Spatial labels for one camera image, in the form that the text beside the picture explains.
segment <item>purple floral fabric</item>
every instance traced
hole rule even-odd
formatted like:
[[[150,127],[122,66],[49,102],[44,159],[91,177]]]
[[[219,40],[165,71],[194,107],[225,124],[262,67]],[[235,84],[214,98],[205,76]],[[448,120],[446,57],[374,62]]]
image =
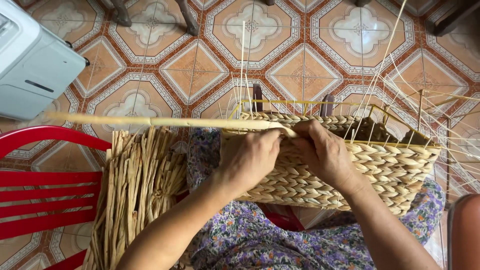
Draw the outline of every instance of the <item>purple floral fabric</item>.
[[[194,129],[188,156],[191,190],[220,161],[220,132]],[[445,203],[441,187],[426,179],[412,208],[400,221],[423,245],[438,226]],[[375,269],[360,226],[290,232],[271,223],[252,202],[232,201],[192,241],[193,268],[200,269]]]

